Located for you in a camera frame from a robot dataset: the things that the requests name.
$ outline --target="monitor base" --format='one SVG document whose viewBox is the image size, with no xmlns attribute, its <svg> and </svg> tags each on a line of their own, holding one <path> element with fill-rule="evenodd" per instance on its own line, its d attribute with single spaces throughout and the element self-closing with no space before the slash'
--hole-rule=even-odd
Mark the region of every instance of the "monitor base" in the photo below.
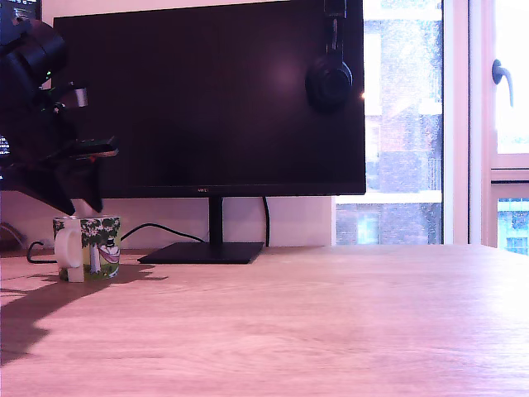
<svg viewBox="0 0 529 397">
<path fill-rule="evenodd" d="M 143 256 L 143 264 L 240 264 L 252 262 L 263 248 L 262 242 L 175 242 Z"/>
</svg>

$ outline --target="headphones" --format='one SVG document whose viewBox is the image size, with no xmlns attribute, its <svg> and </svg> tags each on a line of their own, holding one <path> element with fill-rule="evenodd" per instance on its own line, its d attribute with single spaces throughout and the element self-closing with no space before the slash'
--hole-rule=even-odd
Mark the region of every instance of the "headphones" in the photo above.
<svg viewBox="0 0 529 397">
<path fill-rule="evenodd" d="M 347 15 L 347 0 L 324 0 L 324 8 L 326 54 L 308 68 L 305 89 L 308 102 L 314 109 L 330 113 L 347 102 L 353 86 L 353 74 L 344 62 L 343 52 L 342 30 Z"/>
</svg>

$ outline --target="glass pane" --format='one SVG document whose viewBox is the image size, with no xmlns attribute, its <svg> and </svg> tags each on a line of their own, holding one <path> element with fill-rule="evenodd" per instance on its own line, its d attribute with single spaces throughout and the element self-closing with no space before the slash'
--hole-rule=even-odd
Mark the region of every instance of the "glass pane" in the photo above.
<svg viewBox="0 0 529 397">
<path fill-rule="evenodd" d="M 527 255 L 529 198 L 498 200 L 498 248 Z"/>
<path fill-rule="evenodd" d="M 364 19 L 368 193 L 336 198 L 337 242 L 441 243 L 441 1 L 364 1 Z"/>
<path fill-rule="evenodd" d="M 520 47 L 520 39 L 526 36 L 529 2 L 496 0 L 495 3 L 496 58 L 511 73 L 514 105 L 511 107 L 507 80 L 502 78 L 495 98 L 498 153 L 529 153 L 529 127 L 526 123 L 529 75 L 526 71 L 527 54 Z"/>
</svg>

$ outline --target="window handle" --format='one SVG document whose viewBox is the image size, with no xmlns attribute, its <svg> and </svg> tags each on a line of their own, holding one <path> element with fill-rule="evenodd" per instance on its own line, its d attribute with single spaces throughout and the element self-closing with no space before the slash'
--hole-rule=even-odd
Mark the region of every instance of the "window handle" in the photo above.
<svg viewBox="0 0 529 397">
<path fill-rule="evenodd" d="M 509 72 L 507 69 L 502 68 L 502 63 L 499 60 L 494 60 L 493 63 L 493 81 L 496 85 L 499 84 L 500 81 L 502 81 L 502 77 L 505 76 L 507 79 L 507 84 L 509 84 L 509 94 L 511 96 L 511 108 L 513 107 L 512 104 L 512 77 L 511 72 Z"/>
</svg>

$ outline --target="monitor stand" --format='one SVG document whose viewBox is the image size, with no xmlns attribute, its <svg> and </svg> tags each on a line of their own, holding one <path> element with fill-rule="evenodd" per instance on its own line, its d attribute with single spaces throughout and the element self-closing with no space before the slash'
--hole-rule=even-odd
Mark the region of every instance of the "monitor stand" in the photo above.
<svg viewBox="0 0 529 397">
<path fill-rule="evenodd" d="M 247 264 L 263 248 L 262 242 L 224 242 L 222 233 L 223 197 L 210 197 L 209 242 L 175 242 L 143 256 L 145 264 Z"/>
</svg>

